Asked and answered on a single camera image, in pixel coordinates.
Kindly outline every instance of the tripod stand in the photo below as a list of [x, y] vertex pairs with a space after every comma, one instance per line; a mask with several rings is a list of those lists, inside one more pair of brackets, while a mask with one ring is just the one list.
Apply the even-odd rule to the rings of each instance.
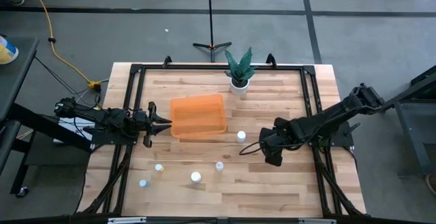
[[207, 48], [208, 50], [210, 50], [210, 52], [211, 52], [211, 62], [214, 63], [215, 62], [215, 50], [218, 49], [219, 47], [231, 46], [232, 43], [231, 42], [227, 42], [227, 43], [217, 44], [217, 45], [213, 44], [212, 0], [209, 0], [209, 23], [211, 24], [211, 44], [210, 45], [206, 45], [206, 44], [193, 43], [192, 45], [195, 46], [195, 47], [203, 47], [203, 48]]

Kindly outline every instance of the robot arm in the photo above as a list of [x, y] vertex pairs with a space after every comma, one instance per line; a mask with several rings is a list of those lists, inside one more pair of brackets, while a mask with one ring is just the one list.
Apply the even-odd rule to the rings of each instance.
[[94, 144], [136, 144], [140, 131], [145, 131], [143, 144], [151, 147], [151, 136], [168, 129], [171, 121], [156, 114], [156, 105], [149, 103], [149, 114], [142, 109], [129, 110], [108, 108], [96, 110], [76, 103], [74, 97], [64, 98], [56, 104], [54, 113], [60, 118], [83, 118], [95, 123], [94, 127], [85, 127], [84, 130], [93, 135]]
[[339, 125], [357, 114], [373, 114], [383, 103], [372, 87], [361, 84], [343, 101], [316, 115], [290, 121], [276, 118], [272, 129], [262, 128], [260, 132], [259, 145], [265, 162], [280, 166], [283, 149], [298, 150], [308, 142], [330, 138]]

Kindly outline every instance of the white bottle cap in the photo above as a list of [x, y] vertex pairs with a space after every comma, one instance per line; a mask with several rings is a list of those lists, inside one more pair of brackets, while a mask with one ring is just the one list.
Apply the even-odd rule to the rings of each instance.
[[198, 172], [194, 172], [191, 174], [191, 180], [195, 183], [199, 183], [202, 181], [202, 175]]
[[218, 162], [218, 163], [215, 165], [215, 168], [217, 169], [217, 171], [223, 171], [223, 170], [224, 170], [224, 164], [223, 164], [223, 162]]
[[238, 135], [236, 136], [236, 141], [239, 143], [243, 143], [245, 141], [245, 132], [239, 131]]
[[140, 185], [141, 187], [146, 187], [146, 186], [149, 185], [149, 183], [148, 183], [146, 180], [140, 180], [140, 181], [139, 181], [139, 185]]
[[164, 169], [163, 169], [164, 167], [162, 166], [162, 164], [157, 164], [156, 166], [155, 166], [155, 169], [157, 170], [157, 171], [160, 171], [160, 172], [162, 172]]

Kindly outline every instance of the orange plastic bin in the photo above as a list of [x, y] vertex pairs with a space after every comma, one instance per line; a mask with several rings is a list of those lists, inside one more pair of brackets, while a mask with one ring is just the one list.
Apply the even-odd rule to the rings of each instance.
[[227, 127], [222, 95], [172, 99], [171, 134], [176, 138], [201, 138], [223, 133]]

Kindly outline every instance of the concrete floor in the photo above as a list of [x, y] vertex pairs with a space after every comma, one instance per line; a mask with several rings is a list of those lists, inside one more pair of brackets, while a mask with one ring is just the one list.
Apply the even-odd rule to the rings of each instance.
[[[44, 0], [50, 6], [206, 9], [207, 0]], [[313, 10], [436, 12], [436, 0], [311, 0]], [[38, 6], [36, 0], [27, 5]], [[303, 10], [302, 0], [213, 0], [220, 10]], [[192, 42], [209, 42], [203, 14], [51, 14], [58, 52], [94, 80], [108, 78], [115, 61], [208, 62]], [[215, 15], [215, 42], [232, 41], [236, 56], [253, 46], [253, 62], [272, 52], [279, 63], [313, 63], [305, 16]], [[436, 18], [315, 17], [322, 62], [333, 64], [339, 92], [365, 82], [385, 99], [407, 87], [411, 78], [433, 66]], [[85, 83], [57, 61], [46, 41], [42, 13], [0, 12], [1, 32], [41, 39], [38, 57], [65, 80]], [[223, 52], [217, 61], [225, 61]], [[54, 102], [69, 93], [37, 62], [18, 103], [52, 114]], [[85, 99], [91, 102], [92, 94]], [[421, 177], [400, 180], [396, 173], [415, 161], [394, 111], [357, 116], [356, 157], [367, 212], [374, 217], [436, 222], [436, 198]], [[12, 154], [0, 177], [0, 219], [73, 213], [83, 184], [84, 166], [31, 168], [24, 199], [8, 194], [20, 155]]]

